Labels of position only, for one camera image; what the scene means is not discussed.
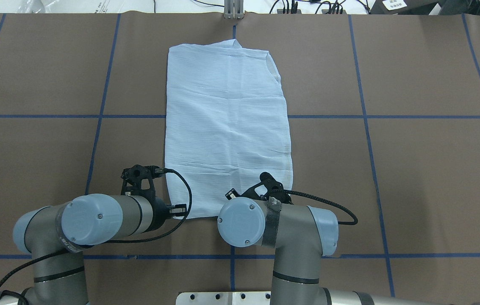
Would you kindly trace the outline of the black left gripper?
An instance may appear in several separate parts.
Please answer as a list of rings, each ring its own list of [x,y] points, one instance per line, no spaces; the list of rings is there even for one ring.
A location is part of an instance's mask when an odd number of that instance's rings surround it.
[[[167,205],[162,199],[155,199],[151,202],[153,216],[151,220],[151,230],[157,230],[170,217],[185,217],[188,215],[188,205]]]

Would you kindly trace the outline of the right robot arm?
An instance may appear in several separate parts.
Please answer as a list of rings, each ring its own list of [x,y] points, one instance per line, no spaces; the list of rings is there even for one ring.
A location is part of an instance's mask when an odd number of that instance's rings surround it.
[[[335,214],[278,199],[229,199],[218,213],[221,238],[233,247],[260,245],[275,250],[271,305],[414,305],[414,301],[377,297],[360,291],[320,286],[321,261],[334,254],[339,228]]]

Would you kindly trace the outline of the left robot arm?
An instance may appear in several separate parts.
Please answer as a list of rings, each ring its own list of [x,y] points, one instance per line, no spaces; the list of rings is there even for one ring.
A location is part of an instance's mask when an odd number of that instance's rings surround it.
[[[12,232],[19,251],[31,261],[0,280],[0,304],[88,305],[83,252],[104,243],[129,243],[128,237],[159,229],[166,220],[191,212],[189,203],[167,205],[136,195],[89,194],[58,206],[45,206],[21,216]],[[3,284],[34,266],[34,285],[21,293]]]

